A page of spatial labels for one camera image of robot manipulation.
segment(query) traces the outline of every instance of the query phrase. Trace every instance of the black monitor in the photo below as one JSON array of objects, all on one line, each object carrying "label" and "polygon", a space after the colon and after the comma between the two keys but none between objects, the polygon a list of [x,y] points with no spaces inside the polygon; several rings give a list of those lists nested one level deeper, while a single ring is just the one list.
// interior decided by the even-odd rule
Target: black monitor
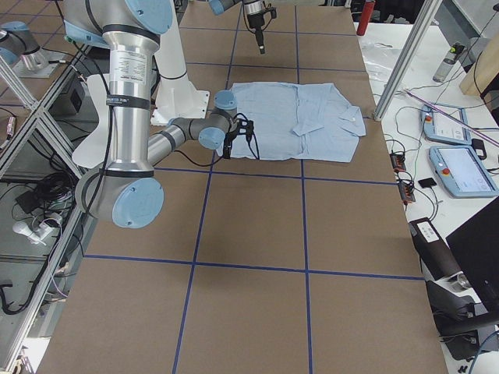
[{"label": "black monitor", "polygon": [[450,234],[447,243],[483,306],[499,311],[499,198]]}]

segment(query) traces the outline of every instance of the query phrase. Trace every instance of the red object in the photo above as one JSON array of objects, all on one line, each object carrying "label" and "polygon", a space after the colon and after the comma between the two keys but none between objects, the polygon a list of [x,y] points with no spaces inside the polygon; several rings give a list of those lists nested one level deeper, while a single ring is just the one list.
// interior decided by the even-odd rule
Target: red object
[{"label": "red object", "polygon": [[366,0],[364,3],[362,15],[360,16],[359,27],[357,27],[357,35],[362,36],[366,33],[367,24],[373,15],[374,4],[376,4],[374,0]]}]

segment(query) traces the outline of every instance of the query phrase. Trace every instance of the water bottle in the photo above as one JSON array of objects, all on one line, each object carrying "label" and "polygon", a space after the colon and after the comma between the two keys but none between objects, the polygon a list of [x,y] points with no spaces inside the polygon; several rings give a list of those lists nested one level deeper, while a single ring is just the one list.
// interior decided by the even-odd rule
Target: water bottle
[{"label": "water bottle", "polygon": [[449,52],[445,55],[440,66],[434,74],[434,81],[442,83],[447,78],[452,66],[458,61],[459,56],[465,50],[465,46],[456,41]]}]

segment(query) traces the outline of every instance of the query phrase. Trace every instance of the tablet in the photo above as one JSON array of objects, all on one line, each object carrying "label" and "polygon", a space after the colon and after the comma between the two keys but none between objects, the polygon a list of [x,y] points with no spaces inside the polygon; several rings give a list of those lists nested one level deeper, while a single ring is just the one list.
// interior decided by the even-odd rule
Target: tablet
[{"label": "tablet", "polygon": [[[463,108],[445,104],[435,104],[435,106],[448,115],[468,124],[466,112]],[[445,117],[443,114],[434,111],[426,105],[423,105],[423,110],[421,111],[421,121],[423,123],[424,135],[428,140],[466,146],[471,144],[471,134],[467,128],[462,127],[457,122],[452,121],[450,118]]]},{"label": "tablet", "polygon": [[430,161],[452,196],[499,196],[499,189],[472,147],[432,146]]}]

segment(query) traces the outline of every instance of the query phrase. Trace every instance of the white desk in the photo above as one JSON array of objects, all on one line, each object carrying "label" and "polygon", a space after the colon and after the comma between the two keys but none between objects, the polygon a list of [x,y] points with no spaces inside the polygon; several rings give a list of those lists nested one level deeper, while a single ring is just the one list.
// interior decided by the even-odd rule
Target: white desk
[{"label": "white desk", "polygon": [[[366,35],[359,37],[359,42],[363,50],[363,57],[366,62],[366,69],[370,73],[370,84],[375,94],[381,94],[384,89],[384,84],[388,81],[388,73],[396,62],[398,54],[402,50],[405,40],[411,30],[411,25],[385,25],[371,23]],[[432,80],[434,72],[441,63],[442,58],[447,53],[449,45],[437,26],[431,26],[426,33],[423,43],[420,45],[416,57],[413,59],[408,72],[403,79],[403,88],[413,88],[419,86],[437,85]],[[452,77],[455,71],[462,71],[461,66],[453,68],[448,76]],[[480,105],[483,102],[478,97],[465,96],[461,93],[458,85],[464,78],[465,73],[462,73],[456,80],[450,82],[449,87],[439,99],[440,103],[451,104],[454,106],[471,107]],[[420,90],[414,90],[413,93],[427,101],[435,101],[444,88],[428,87]],[[404,107],[421,108],[420,102],[399,94],[391,102],[387,114],[384,116],[382,125],[384,133],[387,134],[387,139],[391,136],[394,139],[401,141],[407,150],[417,149],[418,142],[403,136],[396,131],[395,114]],[[478,108],[466,109],[468,122],[472,127],[489,128],[497,127],[492,119],[490,112],[485,106]],[[397,117],[398,128],[401,132],[406,133],[415,138],[419,138],[421,134],[420,113],[415,109],[402,109]],[[499,139],[499,132],[487,132],[487,135]],[[434,178],[438,185],[434,187],[437,198],[441,200],[439,204],[438,215],[433,221],[435,228],[445,238],[453,232],[463,222],[467,221],[473,214],[481,210],[492,199],[453,199],[447,191],[441,186],[438,177],[435,175],[434,168],[430,165],[428,157],[428,148],[438,143],[430,142],[421,137],[422,146],[419,150],[419,156],[416,159],[417,151],[411,151],[406,154],[405,165],[408,172],[414,177],[415,181],[422,178]],[[388,149],[391,149],[391,143],[388,142]],[[401,150],[397,144],[394,145],[394,150]],[[487,159],[483,162],[486,168],[497,168],[497,155],[499,149],[486,143]],[[499,182],[499,178],[494,178],[495,182]],[[430,191],[424,190],[428,196],[433,199]],[[408,205],[406,211],[407,221],[413,221],[421,217],[429,217],[431,215],[432,206],[427,198],[415,191],[416,202]],[[476,294],[473,291],[466,291],[458,294],[459,296],[471,295],[475,299]],[[466,361],[457,362],[454,360],[448,349],[442,344],[445,360],[448,365],[449,373],[456,373],[461,365],[467,365]],[[499,367],[499,352],[491,352],[481,355],[473,370],[473,374],[492,374],[497,372]]]}]

